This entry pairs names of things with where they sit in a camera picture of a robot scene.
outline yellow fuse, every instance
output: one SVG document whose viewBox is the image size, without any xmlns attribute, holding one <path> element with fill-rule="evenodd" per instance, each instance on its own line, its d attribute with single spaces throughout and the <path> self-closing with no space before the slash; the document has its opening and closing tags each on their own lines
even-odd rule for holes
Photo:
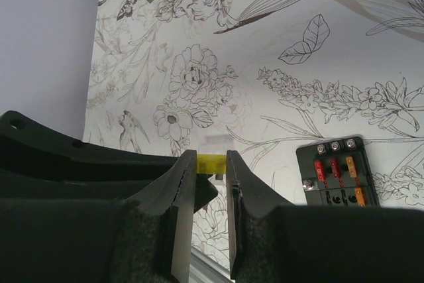
<svg viewBox="0 0 424 283">
<path fill-rule="evenodd" d="M 198 174 L 225 174 L 227 171 L 227 156 L 225 155 L 197 155 Z"/>
<path fill-rule="evenodd" d="M 358 177 L 358 174 L 356 173 L 355 163 L 353 162 L 353 157 L 352 156 L 346 157 L 346 163 L 347 163 L 347 168 L 349 169 L 350 177 L 352 178 Z"/>
<path fill-rule="evenodd" d="M 362 189 L 355 188 L 355 195 L 356 195 L 356 200 L 358 202 L 358 205 L 360 207 L 365 207 L 365 197 L 364 197 L 364 194 L 362 193 Z"/>
</svg>

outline fuse box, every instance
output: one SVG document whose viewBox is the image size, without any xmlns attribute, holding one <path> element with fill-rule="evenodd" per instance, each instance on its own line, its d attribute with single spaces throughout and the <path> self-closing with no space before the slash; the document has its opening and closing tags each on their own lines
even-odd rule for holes
<svg viewBox="0 0 424 283">
<path fill-rule="evenodd" d="M 296 155 L 308 205 L 379 205 L 360 137 L 301 147 Z"/>
</svg>

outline metal screw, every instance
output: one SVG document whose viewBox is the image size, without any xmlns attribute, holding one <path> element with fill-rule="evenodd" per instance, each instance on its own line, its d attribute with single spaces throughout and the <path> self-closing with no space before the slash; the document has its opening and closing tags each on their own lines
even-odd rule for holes
<svg viewBox="0 0 424 283">
<path fill-rule="evenodd" d="M 348 140 L 346 141 L 346 145 L 347 145 L 349 148 L 355 147 L 355 141 L 354 141 L 353 139 L 348 139 Z"/>
<path fill-rule="evenodd" d="M 323 144 L 320 144 L 317 146 L 318 154 L 324 154 L 325 153 L 325 146 Z"/>
<path fill-rule="evenodd" d="M 303 189 L 305 191 L 314 190 L 315 186 L 311 180 L 304 180 L 303 181 Z"/>
<path fill-rule="evenodd" d="M 338 142 L 332 142 L 331 143 L 331 149 L 333 149 L 333 150 L 339 150 L 339 148 L 340 148 L 340 145 L 339 145 Z"/>
</svg>

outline blade fuse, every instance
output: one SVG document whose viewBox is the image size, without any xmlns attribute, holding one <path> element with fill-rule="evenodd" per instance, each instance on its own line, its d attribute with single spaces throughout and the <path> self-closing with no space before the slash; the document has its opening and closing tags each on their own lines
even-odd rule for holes
<svg viewBox="0 0 424 283">
<path fill-rule="evenodd" d="M 335 178 L 341 178 L 342 173 L 340 171 L 339 162 L 336 158 L 331 160 L 331 170 L 333 171 L 333 175 Z"/>
<path fill-rule="evenodd" d="M 320 182 L 325 181 L 325 171 L 323 162 L 319 160 L 315 162 L 315 172 L 317 173 L 317 177 Z"/>
<path fill-rule="evenodd" d="M 350 177 L 356 178 L 358 177 L 358 173 L 356 172 L 355 163 L 353 162 L 353 157 L 346 157 L 347 168 L 349 169 Z"/>
</svg>

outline white wall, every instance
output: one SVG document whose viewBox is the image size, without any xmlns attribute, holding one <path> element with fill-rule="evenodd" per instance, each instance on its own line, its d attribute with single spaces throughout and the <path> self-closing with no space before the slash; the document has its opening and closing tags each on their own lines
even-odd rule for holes
<svg viewBox="0 0 424 283">
<path fill-rule="evenodd" d="M 98 0 L 0 0 L 0 114 L 82 138 Z"/>
</svg>

